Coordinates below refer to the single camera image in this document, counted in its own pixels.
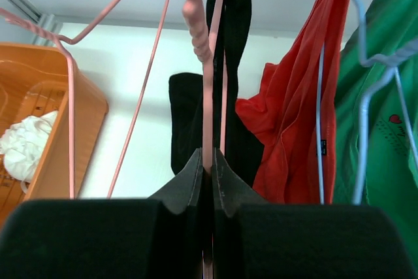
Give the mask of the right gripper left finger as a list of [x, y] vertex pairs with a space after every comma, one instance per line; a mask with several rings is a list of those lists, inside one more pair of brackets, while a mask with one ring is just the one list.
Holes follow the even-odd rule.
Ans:
[[1, 230], [2, 278], [201, 278], [201, 151], [146, 199], [26, 201]]

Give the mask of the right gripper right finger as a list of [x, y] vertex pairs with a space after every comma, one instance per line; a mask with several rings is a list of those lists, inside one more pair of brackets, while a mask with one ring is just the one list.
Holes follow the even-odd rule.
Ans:
[[215, 278], [417, 277], [382, 210], [272, 204], [213, 157]]

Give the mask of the black tank top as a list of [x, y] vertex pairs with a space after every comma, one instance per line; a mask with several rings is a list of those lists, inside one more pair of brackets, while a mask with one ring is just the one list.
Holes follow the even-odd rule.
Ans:
[[[253, 185], [264, 146], [242, 123], [235, 110], [238, 66], [251, 23], [251, 0], [224, 0], [214, 52], [213, 145], [220, 146], [223, 78], [227, 78], [225, 159], [249, 186]], [[172, 117], [170, 165], [178, 174], [202, 146], [202, 75], [178, 73], [169, 78]]]

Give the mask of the red tank top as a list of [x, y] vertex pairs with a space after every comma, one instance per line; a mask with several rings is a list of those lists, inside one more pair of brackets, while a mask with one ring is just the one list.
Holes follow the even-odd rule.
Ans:
[[258, 94], [236, 101], [264, 145], [254, 190], [268, 201], [331, 203], [336, 177], [334, 96], [349, 0], [315, 0], [291, 49], [264, 67]]

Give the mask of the white tank top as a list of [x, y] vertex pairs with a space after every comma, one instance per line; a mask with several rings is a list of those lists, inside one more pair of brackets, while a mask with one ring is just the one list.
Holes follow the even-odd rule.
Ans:
[[20, 181], [27, 193], [46, 143], [52, 132], [58, 111], [53, 110], [41, 117], [28, 116], [12, 124], [1, 136], [1, 155], [7, 173]]

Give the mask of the green tank top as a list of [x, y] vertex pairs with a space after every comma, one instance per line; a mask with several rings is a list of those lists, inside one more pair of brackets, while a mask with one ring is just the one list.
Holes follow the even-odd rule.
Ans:
[[[417, 37], [417, 0], [373, 0], [366, 11], [367, 54], [390, 55]], [[358, 36], [352, 34], [341, 53], [336, 107], [335, 203], [350, 203], [359, 150], [361, 95], [385, 72], [367, 69], [358, 57]], [[407, 136], [395, 82], [376, 93], [369, 107], [368, 157], [362, 202], [382, 208], [395, 222], [417, 259], [417, 168]]]

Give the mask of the pink wire hanger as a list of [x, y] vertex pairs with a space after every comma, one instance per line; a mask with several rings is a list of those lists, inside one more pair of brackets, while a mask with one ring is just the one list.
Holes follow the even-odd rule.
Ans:
[[182, 13], [192, 37], [194, 53], [202, 63], [202, 196], [203, 196], [203, 236], [202, 275], [214, 277], [213, 258], [213, 54], [221, 18], [223, 0], [216, 0], [212, 23], [207, 27], [202, 0], [187, 0]]
[[[70, 39], [63, 35], [52, 33], [49, 30], [46, 30], [39, 25], [36, 25], [28, 20], [7, 11], [2, 10], [1, 16], [10, 24], [17, 25], [21, 28], [27, 29], [30, 32], [53, 42], [51, 48], [58, 49], [67, 60], [67, 74], [68, 74], [68, 121], [69, 121], [69, 197], [70, 199], [75, 199], [78, 197], [80, 191], [75, 190], [75, 170], [76, 170], [76, 160], [75, 160], [75, 77], [74, 71], [78, 69], [84, 76], [90, 79], [105, 95], [103, 91], [103, 86], [113, 82], [118, 75], [109, 73], [107, 69], [103, 69], [100, 73], [94, 73], [92, 71], [83, 71], [78, 67], [77, 62], [68, 51], [68, 46], [79, 43], [83, 38], [85, 38], [105, 17], [106, 15], [120, 2], [121, 0], [113, 0], [99, 15], [90, 23], [77, 37]], [[101, 135], [101, 130], [97, 138], [96, 145], [99, 143], [99, 137]], [[96, 152], [97, 148], [94, 148], [91, 159]]]

